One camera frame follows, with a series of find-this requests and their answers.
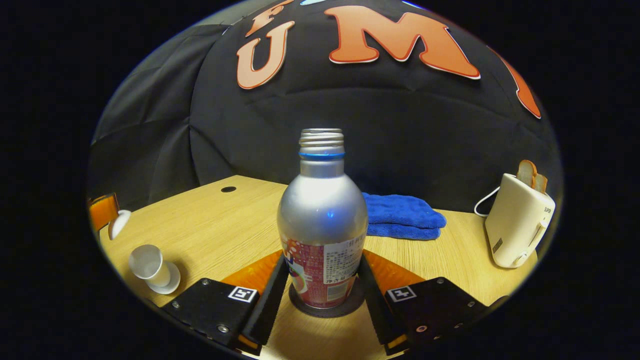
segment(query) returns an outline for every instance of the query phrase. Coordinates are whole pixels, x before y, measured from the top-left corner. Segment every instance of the blue towel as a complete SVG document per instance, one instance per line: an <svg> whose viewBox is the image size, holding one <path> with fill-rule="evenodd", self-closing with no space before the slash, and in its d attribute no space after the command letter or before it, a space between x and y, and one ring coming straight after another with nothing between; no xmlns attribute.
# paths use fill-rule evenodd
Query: blue towel
<svg viewBox="0 0 640 360"><path fill-rule="evenodd" d="M426 201L404 195L362 193L369 213L367 235L430 240L440 236L447 219Z"/></svg>

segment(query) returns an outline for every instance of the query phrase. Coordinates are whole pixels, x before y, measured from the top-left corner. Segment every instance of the aluminum bottle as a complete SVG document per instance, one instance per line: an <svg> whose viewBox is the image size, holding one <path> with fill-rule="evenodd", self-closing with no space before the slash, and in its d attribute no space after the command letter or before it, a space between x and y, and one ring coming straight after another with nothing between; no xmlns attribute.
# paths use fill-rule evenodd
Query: aluminum bottle
<svg viewBox="0 0 640 360"><path fill-rule="evenodd" d="M278 207L278 230L298 296L321 309L343 303L355 281L369 218L358 186L344 173L340 129L304 129L300 175Z"/></svg>

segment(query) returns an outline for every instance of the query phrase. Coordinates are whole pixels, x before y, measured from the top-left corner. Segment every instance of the wooden table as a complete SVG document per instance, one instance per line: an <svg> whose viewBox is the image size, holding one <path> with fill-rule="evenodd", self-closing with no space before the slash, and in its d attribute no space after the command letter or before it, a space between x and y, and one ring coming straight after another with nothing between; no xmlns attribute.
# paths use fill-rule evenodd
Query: wooden table
<svg viewBox="0 0 640 360"><path fill-rule="evenodd" d="M221 192L226 186L237 190ZM222 280L281 249L276 211L286 187L232 176L134 211L114 240L109 239L106 227L101 229L99 243L133 292L163 306L203 277ZM473 213L438 211L447 219L438 239L368 236L365 249L427 280L446 277L486 306L516 290L537 262L534 252L520 268L499 268L490 254L484 218ZM180 270L182 279L172 294L153 292L129 270L131 251L148 243L158 246L165 260ZM258 358L390 357L378 343L366 302L347 316L322 319L298 311L285 293L269 342Z"/></svg>

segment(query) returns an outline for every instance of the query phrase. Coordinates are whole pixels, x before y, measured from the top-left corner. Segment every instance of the blue ring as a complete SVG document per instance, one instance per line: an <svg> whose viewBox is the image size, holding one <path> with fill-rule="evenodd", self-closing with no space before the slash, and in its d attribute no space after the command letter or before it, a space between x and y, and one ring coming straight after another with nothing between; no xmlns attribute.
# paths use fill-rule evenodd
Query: blue ring
<svg viewBox="0 0 640 360"><path fill-rule="evenodd" d="M305 154L304 152L298 153L304 160L336 160L344 159L344 152L340 154Z"/></svg>

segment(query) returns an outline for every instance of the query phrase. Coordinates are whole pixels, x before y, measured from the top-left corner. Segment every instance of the bread slice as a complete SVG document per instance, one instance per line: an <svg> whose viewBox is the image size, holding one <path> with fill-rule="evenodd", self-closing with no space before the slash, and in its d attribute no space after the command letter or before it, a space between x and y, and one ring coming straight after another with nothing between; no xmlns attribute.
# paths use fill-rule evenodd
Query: bread slice
<svg viewBox="0 0 640 360"><path fill-rule="evenodd" d="M536 187L536 165L529 160L522 160L518 166L516 178L531 188Z"/></svg>
<svg viewBox="0 0 640 360"><path fill-rule="evenodd" d="M543 174L538 174L536 175L535 180L536 180L536 184L534 185L534 189L541 193L546 193L547 178Z"/></svg>

